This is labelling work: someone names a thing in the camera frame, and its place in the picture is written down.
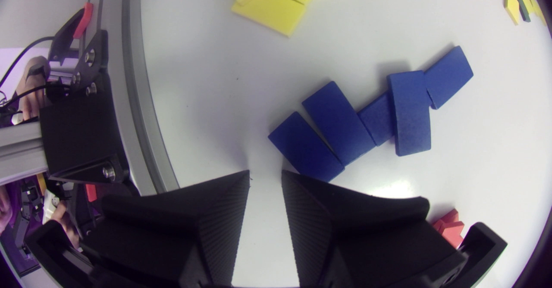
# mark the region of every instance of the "black plastic part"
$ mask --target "black plastic part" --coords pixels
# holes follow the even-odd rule
[[[475,286],[495,264],[507,243],[481,222],[470,227],[460,251],[468,256],[467,264],[448,288]]]
[[[25,242],[35,259],[61,287],[91,288],[88,274],[67,257],[67,253],[71,256],[76,254],[59,223],[48,221],[27,237]]]
[[[51,180],[89,184],[124,183],[129,166],[119,134],[110,80],[107,32],[98,31],[85,50],[94,50],[89,66],[84,56],[75,74],[80,80],[71,95],[40,110],[40,128]],[[86,95],[94,83],[95,93]],[[105,178],[104,168],[113,168],[114,180]]]
[[[74,184],[71,193],[72,198],[67,202],[67,212],[71,218],[71,223],[77,227],[80,238],[83,238],[88,231],[96,227],[91,205],[88,203],[85,185]]]
[[[230,285],[249,171],[146,197],[106,196],[81,242],[95,265],[148,287]]]
[[[48,54],[49,62],[59,62],[63,65],[65,58],[74,56],[74,52],[71,50],[73,34],[84,14],[85,9],[80,9],[57,31]]]
[[[282,189],[302,287],[468,288],[505,247],[477,223],[455,250],[427,223],[425,198],[378,198],[286,171]]]

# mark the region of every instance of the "blue domino block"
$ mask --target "blue domino block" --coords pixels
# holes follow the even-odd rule
[[[402,72],[387,78],[395,109],[397,155],[430,150],[430,106],[423,71]]]
[[[473,76],[470,64],[461,47],[455,47],[426,73],[427,93],[433,102],[432,107],[439,109]]]
[[[378,146],[395,134],[393,100],[388,91],[360,110],[358,117]]]
[[[303,106],[344,166],[375,147],[361,119],[335,82],[314,93]]]
[[[297,112],[270,133],[268,139],[305,176],[329,182],[345,169]]]

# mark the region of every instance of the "person's hand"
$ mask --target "person's hand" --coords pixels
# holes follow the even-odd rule
[[[44,74],[29,75],[30,70],[34,66],[42,66]],[[31,58],[25,70],[23,76],[16,88],[16,94],[23,94],[28,90],[32,90],[37,86],[45,85],[46,78],[50,75],[50,64],[48,60],[43,56]],[[34,91],[29,95],[22,97],[19,100],[19,109],[23,112],[23,119],[28,120],[34,117],[38,117],[39,110],[46,106],[46,99],[44,98],[44,89]]]
[[[8,191],[5,186],[0,186],[0,235],[8,226],[9,220],[13,216],[12,204],[9,200]]]
[[[65,234],[67,234],[69,241],[71,241],[71,245],[73,245],[75,249],[79,247],[80,238],[77,231],[75,231],[75,227],[71,223],[71,219],[69,218],[69,214],[67,213],[67,205],[65,204],[65,201],[61,201],[59,205],[57,205],[57,208],[53,212],[50,220],[55,220],[59,222],[61,224],[61,227],[63,227]]]

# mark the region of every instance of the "red clip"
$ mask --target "red clip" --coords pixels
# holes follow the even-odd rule
[[[98,199],[98,194],[96,194],[96,186],[91,184],[86,184],[86,195],[88,196],[88,201],[92,203]]]
[[[85,14],[82,16],[77,29],[75,29],[75,33],[73,33],[73,39],[79,39],[82,37],[82,34],[85,33],[85,29],[92,19],[93,10],[94,5],[92,5],[91,3],[85,3]]]

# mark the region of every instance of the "red domino block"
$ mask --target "red domino block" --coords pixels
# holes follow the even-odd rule
[[[451,210],[447,215],[444,215],[441,220],[444,223],[452,223],[456,221],[460,221],[460,217],[458,215],[458,211],[456,209]]]

